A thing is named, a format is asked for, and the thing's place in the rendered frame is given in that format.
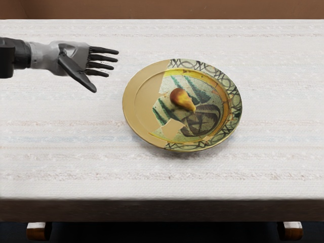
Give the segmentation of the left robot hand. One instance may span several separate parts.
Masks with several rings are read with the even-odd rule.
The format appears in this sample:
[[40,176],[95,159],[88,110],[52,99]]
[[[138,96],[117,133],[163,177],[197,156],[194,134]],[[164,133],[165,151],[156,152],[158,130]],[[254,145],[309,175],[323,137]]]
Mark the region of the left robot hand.
[[97,89],[88,76],[108,77],[108,73],[99,69],[113,70],[113,67],[102,62],[117,62],[117,59],[105,54],[119,54],[117,50],[79,42],[53,41],[49,44],[36,42],[26,44],[31,51],[30,68],[48,70],[57,76],[70,76],[93,93],[97,92]]

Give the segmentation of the patterned tan ceramic plate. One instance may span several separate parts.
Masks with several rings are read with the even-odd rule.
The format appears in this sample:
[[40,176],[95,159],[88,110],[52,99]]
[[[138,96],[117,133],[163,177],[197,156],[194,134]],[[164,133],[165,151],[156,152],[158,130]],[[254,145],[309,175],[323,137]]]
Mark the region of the patterned tan ceramic plate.
[[[184,89],[195,113],[170,101]],[[201,61],[170,59],[136,73],[123,95],[123,112],[131,129],[146,142],[169,151],[194,152],[227,139],[239,124],[242,100],[234,82]]]

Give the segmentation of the yellow-red pear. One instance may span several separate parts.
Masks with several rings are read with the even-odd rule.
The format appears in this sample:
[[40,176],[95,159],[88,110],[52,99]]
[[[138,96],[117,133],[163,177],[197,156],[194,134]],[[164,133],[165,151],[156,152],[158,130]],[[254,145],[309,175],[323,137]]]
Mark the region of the yellow-red pear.
[[188,93],[182,88],[175,88],[171,91],[170,101],[173,104],[193,113],[196,111],[196,106],[193,104],[192,98],[190,98]]

